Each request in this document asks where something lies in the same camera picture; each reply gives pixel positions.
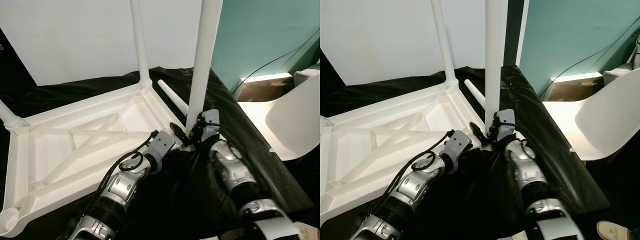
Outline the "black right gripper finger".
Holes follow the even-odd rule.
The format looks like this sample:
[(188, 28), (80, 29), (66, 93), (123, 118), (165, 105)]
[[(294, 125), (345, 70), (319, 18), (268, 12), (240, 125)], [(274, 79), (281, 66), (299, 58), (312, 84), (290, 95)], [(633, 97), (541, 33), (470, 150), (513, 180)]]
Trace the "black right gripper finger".
[(189, 137), (185, 134), (185, 132), (179, 125), (175, 124), (174, 122), (170, 122), (169, 127), (171, 132), (179, 139), (179, 142), (182, 146), (190, 145)]
[(471, 132), (473, 133), (474, 137), (477, 138), (478, 142), (480, 142), (480, 144), (486, 144), (487, 143), (487, 138), (485, 137), (483, 131), (480, 129), (480, 127), (475, 124), (474, 122), (470, 122), (469, 123)]

